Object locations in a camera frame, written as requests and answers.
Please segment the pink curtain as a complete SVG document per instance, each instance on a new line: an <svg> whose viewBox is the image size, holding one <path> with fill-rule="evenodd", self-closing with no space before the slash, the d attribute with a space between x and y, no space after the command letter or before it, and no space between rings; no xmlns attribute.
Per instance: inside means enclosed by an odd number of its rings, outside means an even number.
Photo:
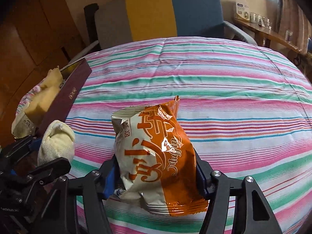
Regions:
<svg viewBox="0 0 312 234"><path fill-rule="evenodd" d="M292 32L291 43L305 55L311 36L311 23L295 0L281 0L281 16L279 34L286 37L287 31Z"/></svg>

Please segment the large yellow sponge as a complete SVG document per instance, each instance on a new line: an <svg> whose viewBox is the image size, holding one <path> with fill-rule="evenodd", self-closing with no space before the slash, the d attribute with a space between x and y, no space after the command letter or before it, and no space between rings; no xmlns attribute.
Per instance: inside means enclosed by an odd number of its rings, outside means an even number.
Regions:
<svg viewBox="0 0 312 234"><path fill-rule="evenodd" d="M25 114L37 127L41 124L43 117L49 110L59 91L59 87L51 86L45 88L32 98L28 108L25 110Z"/></svg>

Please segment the white product box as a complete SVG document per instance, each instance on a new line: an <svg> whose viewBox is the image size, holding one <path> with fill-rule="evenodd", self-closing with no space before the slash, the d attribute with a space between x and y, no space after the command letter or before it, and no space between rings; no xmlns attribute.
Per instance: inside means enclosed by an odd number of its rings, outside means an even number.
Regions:
<svg viewBox="0 0 312 234"><path fill-rule="evenodd" d="M234 2L234 18L242 21L250 21L250 8L245 0Z"/></svg>

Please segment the wooden side table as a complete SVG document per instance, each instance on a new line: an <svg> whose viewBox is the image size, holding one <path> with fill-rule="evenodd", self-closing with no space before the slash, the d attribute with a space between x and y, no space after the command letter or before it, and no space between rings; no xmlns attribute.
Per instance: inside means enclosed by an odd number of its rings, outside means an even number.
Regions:
<svg viewBox="0 0 312 234"><path fill-rule="evenodd" d="M233 22L236 26L244 27L254 32L256 43L259 46L270 48L271 41L273 41L283 45L286 48L289 48L290 50L293 50L296 53L300 53L302 55L305 55L307 53L306 50L300 49L291 42L286 41L284 37L274 32L273 30L269 30L265 27L260 27L258 24L255 23L250 23L238 19L233 19Z"/></svg>

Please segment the small white box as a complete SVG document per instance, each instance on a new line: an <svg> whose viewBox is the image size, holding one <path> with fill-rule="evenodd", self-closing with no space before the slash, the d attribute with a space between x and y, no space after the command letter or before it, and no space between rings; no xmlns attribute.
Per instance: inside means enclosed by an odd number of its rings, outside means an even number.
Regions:
<svg viewBox="0 0 312 234"><path fill-rule="evenodd" d="M12 122L11 133L14 138L19 139L28 135L33 135L35 129L36 126L32 121L30 121L25 112L21 112L15 117L14 121Z"/></svg>

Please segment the snack bag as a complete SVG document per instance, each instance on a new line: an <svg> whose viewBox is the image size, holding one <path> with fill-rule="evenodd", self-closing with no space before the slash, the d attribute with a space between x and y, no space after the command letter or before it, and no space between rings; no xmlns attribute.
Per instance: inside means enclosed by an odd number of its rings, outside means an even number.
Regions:
<svg viewBox="0 0 312 234"><path fill-rule="evenodd" d="M203 212L208 202L196 186L194 147L177 121L179 97L112 114L114 151L123 187L119 199L154 215Z"/></svg>

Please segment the small yellow sponge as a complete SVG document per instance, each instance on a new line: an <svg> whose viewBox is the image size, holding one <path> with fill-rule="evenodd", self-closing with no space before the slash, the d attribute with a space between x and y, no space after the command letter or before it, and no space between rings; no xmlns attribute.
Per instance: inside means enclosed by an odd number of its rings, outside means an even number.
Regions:
<svg viewBox="0 0 312 234"><path fill-rule="evenodd" d="M41 89L50 88L50 87L60 87L63 82L63 76L60 72L59 67L50 69L47 76L40 83Z"/></svg>

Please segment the gold maroon gift box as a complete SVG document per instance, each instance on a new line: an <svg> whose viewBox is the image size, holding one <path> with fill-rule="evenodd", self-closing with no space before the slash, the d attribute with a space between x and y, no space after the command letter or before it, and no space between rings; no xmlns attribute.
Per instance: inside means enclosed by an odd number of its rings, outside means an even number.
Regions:
<svg viewBox="0 0 312 234"><path fill-rule="evenodd" d="M35 135L42 137L48 126L55 120L65 122L75 99L82 89L88 76L91 74L91 68L85 58L81 58L60 70L63 79L58 95L55 97L47 113L43 117Z"/></svg>

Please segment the striped tablecloth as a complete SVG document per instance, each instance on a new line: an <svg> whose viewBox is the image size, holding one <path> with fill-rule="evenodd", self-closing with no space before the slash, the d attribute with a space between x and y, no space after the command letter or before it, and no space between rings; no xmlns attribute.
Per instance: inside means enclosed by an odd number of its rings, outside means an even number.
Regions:
<svg viewBox="0 0 312 234"><path fill-rule="evenodd" d="M180 97L178 121L200 157L231 177L252 175L283 233L311 213L311 83L286 57L240 41L172 37L86 56L84 85L57 104L76 136L72 177L113 154L111 114Z"/></svg>

